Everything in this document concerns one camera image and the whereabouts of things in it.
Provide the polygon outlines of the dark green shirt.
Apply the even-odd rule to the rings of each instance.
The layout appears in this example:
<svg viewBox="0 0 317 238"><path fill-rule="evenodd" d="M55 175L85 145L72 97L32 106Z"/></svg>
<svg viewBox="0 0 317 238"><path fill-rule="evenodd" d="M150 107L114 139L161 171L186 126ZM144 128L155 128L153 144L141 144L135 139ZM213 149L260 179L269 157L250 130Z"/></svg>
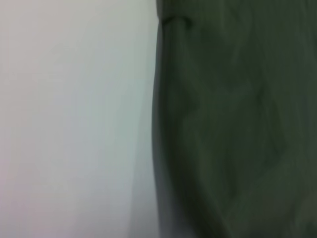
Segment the dark green shirt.
<svg viewBox="0 0 317 238"><path fill-rule="evenodd" d="M165 170L195 238L317 238L317 0L159 0Z"/></svg>

